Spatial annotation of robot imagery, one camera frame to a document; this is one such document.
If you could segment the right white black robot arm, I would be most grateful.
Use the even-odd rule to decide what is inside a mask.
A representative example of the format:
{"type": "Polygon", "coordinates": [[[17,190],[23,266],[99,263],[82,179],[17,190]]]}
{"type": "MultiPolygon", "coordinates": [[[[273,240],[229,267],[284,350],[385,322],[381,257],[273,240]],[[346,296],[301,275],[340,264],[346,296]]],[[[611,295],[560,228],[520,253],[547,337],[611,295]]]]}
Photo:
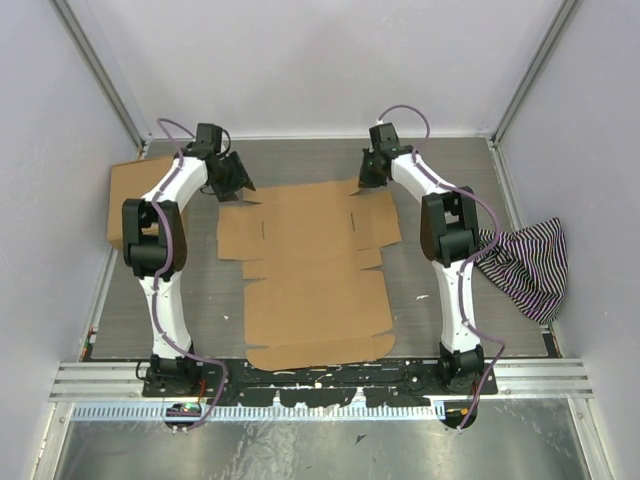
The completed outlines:
{"type": "Polygon", "coordinates": [[[479,251],[473,191],[441,178],[412,146],[401,143],[393,124],[379,121],[369,136],[359,186],[376,188],[393,181],[420,203],[420,246],[436,274],[443,318],[439,383],[451,394],[462,394],[484,371],[472,288],[471,257],[479,251]]]}

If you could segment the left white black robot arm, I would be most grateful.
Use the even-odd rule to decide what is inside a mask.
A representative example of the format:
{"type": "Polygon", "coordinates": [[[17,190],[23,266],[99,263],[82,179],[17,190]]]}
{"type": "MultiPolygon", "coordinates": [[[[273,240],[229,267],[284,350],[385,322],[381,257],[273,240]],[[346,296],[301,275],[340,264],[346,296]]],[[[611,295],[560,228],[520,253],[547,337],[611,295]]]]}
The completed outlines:
{"type": "Polygon", "coordinates": [[[167,172],[139,198],[122,204],[123,257],[143,289],[153,331],[144,394],[187,397],[203,386],[205,360],[195,354],[181,295],[188,245],[182,213],[207,187],[220,202],[254,184],[227,129],[200,123],[184,147],[177,146],[167,172]]]}

